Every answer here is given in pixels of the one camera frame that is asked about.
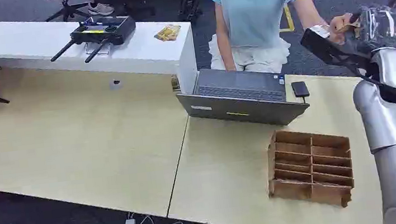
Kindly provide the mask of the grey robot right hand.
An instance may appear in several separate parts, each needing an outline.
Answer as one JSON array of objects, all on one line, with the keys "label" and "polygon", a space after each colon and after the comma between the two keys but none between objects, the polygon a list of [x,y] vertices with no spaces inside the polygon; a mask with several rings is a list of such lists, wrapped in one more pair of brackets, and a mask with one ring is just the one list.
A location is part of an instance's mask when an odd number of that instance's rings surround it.
[{"label": "grey robot right hand", "polygon": [[380,48],[396,49],[396,9],[389,6],[362,6],[350,19],[353,35],[349,40],[358,52]]}]

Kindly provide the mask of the person's left hand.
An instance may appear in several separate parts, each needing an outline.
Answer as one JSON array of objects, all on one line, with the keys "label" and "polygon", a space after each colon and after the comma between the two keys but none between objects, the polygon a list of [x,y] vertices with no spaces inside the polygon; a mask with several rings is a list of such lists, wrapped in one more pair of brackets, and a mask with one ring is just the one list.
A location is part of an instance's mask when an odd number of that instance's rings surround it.
[{"label": "person's left hand", "polygon": [[330,21],[330,25],[329,25],[330,37],[329,37],[329,39],[331,40],[331,42],[338,44],[338,45],[345,44],[345,32],[348,29],[348,26],[350,24],[350,19],[352,16],[353,16],[353,14],[348,12],[348,13],[343,14],[342,16],[335,16]]}]

